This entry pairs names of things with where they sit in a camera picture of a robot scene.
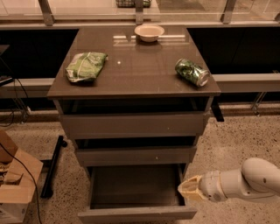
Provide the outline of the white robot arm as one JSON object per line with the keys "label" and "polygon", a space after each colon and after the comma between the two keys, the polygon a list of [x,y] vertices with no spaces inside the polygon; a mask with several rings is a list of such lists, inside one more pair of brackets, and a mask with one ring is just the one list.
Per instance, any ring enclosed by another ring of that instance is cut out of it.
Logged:
{"label": "white robot arm", "polygon": [[267,160],[252,157],[239,169],[193,176],[178,186],[178,192],[189,200],[274,202],[280,200],[280,169]]}

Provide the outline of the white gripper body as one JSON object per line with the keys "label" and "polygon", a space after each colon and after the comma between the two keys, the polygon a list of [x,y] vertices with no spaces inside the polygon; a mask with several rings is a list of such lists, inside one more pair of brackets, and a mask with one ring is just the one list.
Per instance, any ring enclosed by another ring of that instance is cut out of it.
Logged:
{"label": "white gripper body", "polygon": [[199,181],[199,189],[212,202],[222,202],[228,199],[221,187],[221,173],[219,171],[209,171],[203,174]]}

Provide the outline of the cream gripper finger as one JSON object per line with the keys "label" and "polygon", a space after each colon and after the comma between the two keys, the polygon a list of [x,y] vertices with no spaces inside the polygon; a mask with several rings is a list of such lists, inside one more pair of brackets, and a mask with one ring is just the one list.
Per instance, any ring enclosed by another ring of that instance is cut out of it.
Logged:
{"label": "cream gripper finger", "polygon": [[181,194],[182,197],[189,200],[196,200],[196,201],[205,200],[206,197],[203,194],[203,192],[200,190],[200,181],[201,181],[200,175],[191,177],[188,180],[183,181],[178,186],[178,192]]}

